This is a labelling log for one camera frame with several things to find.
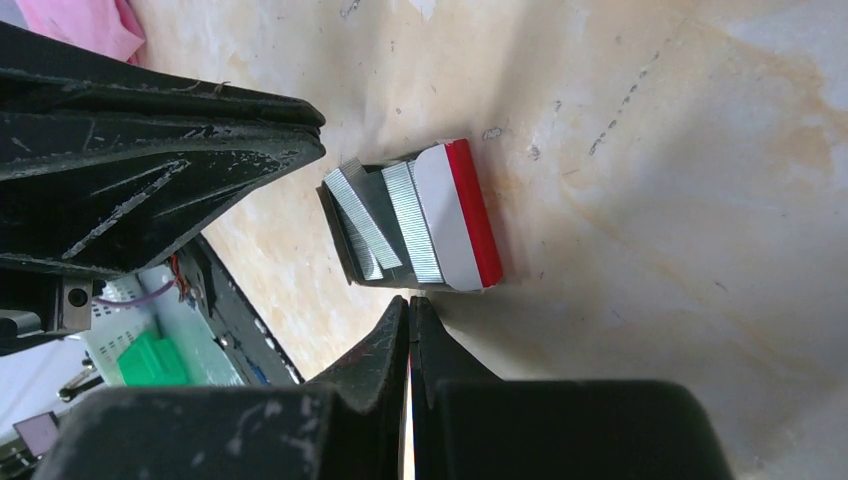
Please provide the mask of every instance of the red wire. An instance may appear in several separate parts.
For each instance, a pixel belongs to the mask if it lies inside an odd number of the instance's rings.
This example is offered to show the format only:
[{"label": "red wire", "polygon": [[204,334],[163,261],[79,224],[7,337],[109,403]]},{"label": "red wire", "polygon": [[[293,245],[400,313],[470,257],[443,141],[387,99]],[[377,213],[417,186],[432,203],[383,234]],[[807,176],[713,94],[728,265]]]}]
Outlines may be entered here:
[{"label": "red wire", "polygon": [[183,274],[180,272],[180,264],[177,262],[177,254],[171,255],[171,272],[174,274],[174,279],[177,283],[177,286],[180,288],[180,301],[185,300],[186,295],[188,294],[188,283],[183,278]]}]

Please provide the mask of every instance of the beige floor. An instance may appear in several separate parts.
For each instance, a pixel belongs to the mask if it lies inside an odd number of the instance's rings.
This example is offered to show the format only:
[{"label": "beige floor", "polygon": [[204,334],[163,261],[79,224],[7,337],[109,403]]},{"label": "beige floor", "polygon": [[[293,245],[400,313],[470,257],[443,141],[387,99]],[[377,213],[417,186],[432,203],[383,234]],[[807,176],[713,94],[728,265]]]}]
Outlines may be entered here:
[{"label": "beige floor", "polygon": [[470,350],[513,378],[681,382],[740,479],[848,471],[848,4],[134,5],[150,68],[328,119],[326,158],[205,231],[305,376],[393,295],[345,284],[323,174],[468,136],[506,269],[435,297]]}]

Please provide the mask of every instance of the marble surface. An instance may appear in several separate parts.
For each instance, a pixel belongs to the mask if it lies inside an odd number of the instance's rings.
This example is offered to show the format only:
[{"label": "marble surface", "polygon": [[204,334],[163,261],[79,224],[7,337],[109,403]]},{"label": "marble surface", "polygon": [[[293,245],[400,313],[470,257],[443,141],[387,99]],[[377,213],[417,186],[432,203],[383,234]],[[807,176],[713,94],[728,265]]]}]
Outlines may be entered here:
[{"label": "marble surface", "polygon": [[848,470],[848,4],[148,0],[144,64],[301,97],[328,154],[204,233],[306,377],[395,292],[314,188],[468,136],[506,271],[434,295],[510,378],[662,378],[740,479]]}]

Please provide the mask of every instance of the pink fabric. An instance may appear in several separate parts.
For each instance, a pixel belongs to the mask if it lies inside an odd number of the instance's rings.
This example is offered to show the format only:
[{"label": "pink fabric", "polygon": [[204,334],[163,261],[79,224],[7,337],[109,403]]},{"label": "pink fabric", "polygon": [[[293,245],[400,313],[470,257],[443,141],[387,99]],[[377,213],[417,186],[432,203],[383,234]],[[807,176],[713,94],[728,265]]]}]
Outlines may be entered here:
[{"label": "pink fabric", "polygon": [[30,31],[137,63],[144,32],[127,0],[16,0]]}]

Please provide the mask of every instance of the green component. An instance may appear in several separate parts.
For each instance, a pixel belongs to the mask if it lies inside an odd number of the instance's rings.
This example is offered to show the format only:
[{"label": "green component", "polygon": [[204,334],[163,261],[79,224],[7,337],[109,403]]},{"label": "green component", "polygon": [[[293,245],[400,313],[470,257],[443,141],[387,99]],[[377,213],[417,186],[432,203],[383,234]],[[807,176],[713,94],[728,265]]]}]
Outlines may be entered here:
[{"label": "green component", "polygon": [[174,342],[144,332],[118,357],[118,368],[128,387],[191,385]]}]

